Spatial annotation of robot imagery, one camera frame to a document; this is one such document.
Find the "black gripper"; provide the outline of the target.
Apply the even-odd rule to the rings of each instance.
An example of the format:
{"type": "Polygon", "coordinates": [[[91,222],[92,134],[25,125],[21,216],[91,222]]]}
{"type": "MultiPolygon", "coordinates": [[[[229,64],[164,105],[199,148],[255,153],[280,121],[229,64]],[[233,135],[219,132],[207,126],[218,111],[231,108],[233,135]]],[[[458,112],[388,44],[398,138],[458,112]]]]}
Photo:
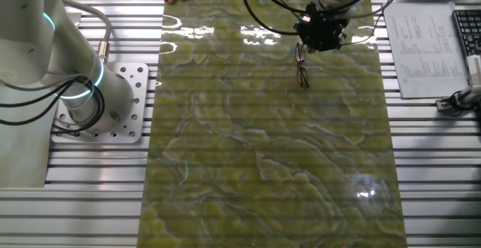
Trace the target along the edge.
{"type": "Polygon", "coordinates": [[[320,35],[334,35],[348,25],[344,18],[324,17],[321,15],[301,15],[294,24],[294,30],[299,34],[302,46],[308,53],[338,50],[341,47],[339,36],[322,36],[313,43],[310,38],[320,35]]]}

